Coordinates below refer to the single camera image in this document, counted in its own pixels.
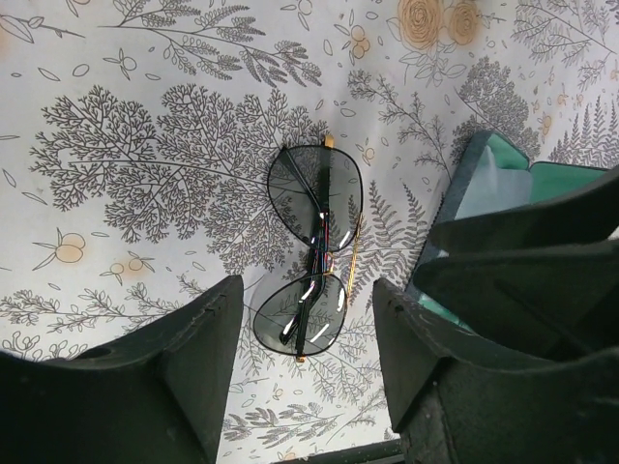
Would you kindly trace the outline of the light blue cloth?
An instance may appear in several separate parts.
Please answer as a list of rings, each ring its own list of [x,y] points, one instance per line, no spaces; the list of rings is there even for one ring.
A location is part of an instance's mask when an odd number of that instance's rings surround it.
[[[526,169],[501,168],[489,146],[484,148],[462,197],[456,219],[505,211],[529,203],[533,185]]]

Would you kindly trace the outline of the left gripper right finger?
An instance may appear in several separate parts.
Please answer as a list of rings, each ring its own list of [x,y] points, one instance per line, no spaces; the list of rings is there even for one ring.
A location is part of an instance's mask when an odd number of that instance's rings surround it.
[[[614,463],[618,351],[553,362],[372,289],[392,428],[409,463]]]

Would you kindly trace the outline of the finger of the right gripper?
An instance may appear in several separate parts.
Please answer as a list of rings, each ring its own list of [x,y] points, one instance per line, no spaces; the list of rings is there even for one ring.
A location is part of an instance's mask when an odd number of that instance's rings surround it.
[[[538,358],[618,344],[618,243],[466,253],[423,264],[414,285],[474,333]]]
[[[573,192],[502,212],[440,222],[429,242],[450,254],[586,245],[618,227],[618,169]]]

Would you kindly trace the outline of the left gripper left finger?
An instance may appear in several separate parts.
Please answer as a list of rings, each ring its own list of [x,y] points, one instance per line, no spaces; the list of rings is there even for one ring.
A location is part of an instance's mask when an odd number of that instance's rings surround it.
[[[5,463],[212,463],[243,317],[231,275],[71,359],[1,358]]]

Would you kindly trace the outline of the grey-blue glasses case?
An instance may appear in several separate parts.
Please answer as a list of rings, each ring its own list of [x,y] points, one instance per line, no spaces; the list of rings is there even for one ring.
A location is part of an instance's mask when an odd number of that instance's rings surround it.
[[[531,161],[497,132],[470,139],[438,207],[436,225],[526,206],[571,193],[618,168]]]

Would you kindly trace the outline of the black gold aviator sunglasses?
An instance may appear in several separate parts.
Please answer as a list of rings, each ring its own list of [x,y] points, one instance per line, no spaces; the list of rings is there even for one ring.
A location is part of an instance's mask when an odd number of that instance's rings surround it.
[[[337,276],[336,255],[358,243],[362,175],[327,134],[321,144],[282,148],[267,188],[277,216],[308,254],[299,276],[262,303],[252,328],[263,347],[302,363],[333,345],[347,315],[354,275]]]

